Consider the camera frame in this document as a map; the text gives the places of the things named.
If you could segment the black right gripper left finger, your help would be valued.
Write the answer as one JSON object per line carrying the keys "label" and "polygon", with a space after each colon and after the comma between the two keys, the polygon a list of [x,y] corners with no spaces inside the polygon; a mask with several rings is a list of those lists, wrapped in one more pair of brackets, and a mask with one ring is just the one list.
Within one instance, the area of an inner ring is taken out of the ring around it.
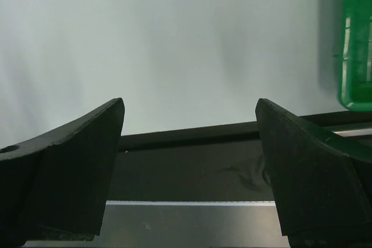
{"label": "black right gripper left finger", "polygon": [[101,231],[125,107],[86,115],[1,149],[1,244],[91,241]]}

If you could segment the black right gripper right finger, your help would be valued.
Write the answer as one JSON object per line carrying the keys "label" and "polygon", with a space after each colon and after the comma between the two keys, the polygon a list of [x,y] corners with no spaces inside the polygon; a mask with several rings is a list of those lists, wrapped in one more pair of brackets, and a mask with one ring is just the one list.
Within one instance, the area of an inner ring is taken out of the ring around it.
{"label": "black right gripper right finger", "polygon": [[291,247],[371,246],[371,147],[268,99],[255,109],[281,232]]}

